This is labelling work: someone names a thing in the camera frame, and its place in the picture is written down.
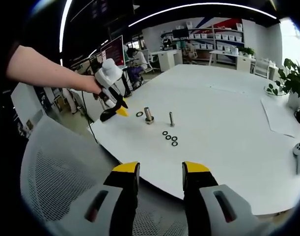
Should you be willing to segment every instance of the potted plant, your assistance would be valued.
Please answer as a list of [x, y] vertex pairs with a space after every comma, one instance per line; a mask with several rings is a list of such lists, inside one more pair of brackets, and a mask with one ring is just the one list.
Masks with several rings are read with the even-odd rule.
[[300, 108], [300, 65], [293, 63], [290, 59], [285, 59], [284, 67], [285, 70], [278, 70], [284, 81], [282, 90], [285, 93], [290, 92], [287, 105], [297, 111]]
[[252, 48], [245, 48], [245, 53], [248, 55], [249, 58], [254, 55], [254, 50]]
[[237, 48], [238, 48], [238, 52], [239, 52], [240, 56], [242, 54], [242, 55], [248, 56], [250, 58], [251, 56], [254, 55], [254, 50], [252, 48], [245, 48], [245, 47], [237, 47]]

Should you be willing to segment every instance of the metal bolt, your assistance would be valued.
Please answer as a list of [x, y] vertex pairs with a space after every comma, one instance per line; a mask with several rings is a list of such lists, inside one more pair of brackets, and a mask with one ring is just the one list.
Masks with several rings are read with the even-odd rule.
[[145, 123], [147, 124], [152, 124], [154, 122], [154, 117], [151, 115], [150, 109], [148, 107], [144, 108], [144, 113], [145, 113]]
[[174, 123], [173, 113], [172, 112], [169, 113], [169, 119], [170, 119], [170, 127], [174, 127], [175, 123]]

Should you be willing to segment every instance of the screen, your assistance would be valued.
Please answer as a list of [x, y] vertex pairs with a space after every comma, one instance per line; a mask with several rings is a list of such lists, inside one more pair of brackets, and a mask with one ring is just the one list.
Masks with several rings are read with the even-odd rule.
[[173, 37], [174, 38], [189, 37], [188, 28], [173, 30]]
[[125, 66], [122, 35], [101, 48], [103, 61], [112, 58], [117, 66]]

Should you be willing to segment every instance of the plant pot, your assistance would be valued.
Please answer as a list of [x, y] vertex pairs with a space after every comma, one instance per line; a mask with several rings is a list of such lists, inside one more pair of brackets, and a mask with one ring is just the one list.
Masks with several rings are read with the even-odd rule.
[[298, 93], [290, 92], [287, 106], [292, 108], [294, 112], [300, 108], [300, 97], [298, 97]]

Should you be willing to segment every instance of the black washer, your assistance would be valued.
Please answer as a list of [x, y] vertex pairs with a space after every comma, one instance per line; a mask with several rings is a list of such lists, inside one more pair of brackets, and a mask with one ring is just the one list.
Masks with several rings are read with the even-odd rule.
[[138, 112], [137, 114], [136, 114], [136, 117], [140, 117], [140, 116], [142, 116], [143, 115], [143, 112]]

